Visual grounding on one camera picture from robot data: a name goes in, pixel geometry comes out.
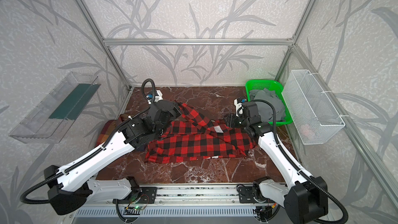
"wire basket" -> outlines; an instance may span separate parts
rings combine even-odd
[[[309,70],[291,70],[282,95],[303,144],[324,144],[346,125]]]

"gray clothing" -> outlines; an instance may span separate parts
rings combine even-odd
[[[278,98],[275,91],[270,91],[266,88],[263,90],[251,90],[249,92],[250,100],[260,99],[271,103],[276,111],[276,121],[285,121],[285,105]],[[256,102],[258,112],[261,116],[261,121],[272,121],[272,108],[264,102]]]

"leaf pattern wallpaper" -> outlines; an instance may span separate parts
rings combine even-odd
[[[308,0],[85,0],[107,38],[290,38]],[[273,78],[285,46],[120,46],[132,85],[244,85]]]
[[[319,0],[298,42],[396,179],[397,2]],[[303,146],[295,127],[289,129],[302,162],[331,182],[328,189],[347,207],[351,223],[398,223],[396,210],[344,131],[324,145]],[[339,218],[337,208],[333,213]]]
[[[19,196],[42,170],[91,149],[115,119],[125,85],[73,0],[0,0],[0,222],[55,223],[51,206],[24,205]],[[71,71],[98,76],[101,86],[59,144],[23,144],[8,133]],[[47,198],[45,187],[32,193]]]

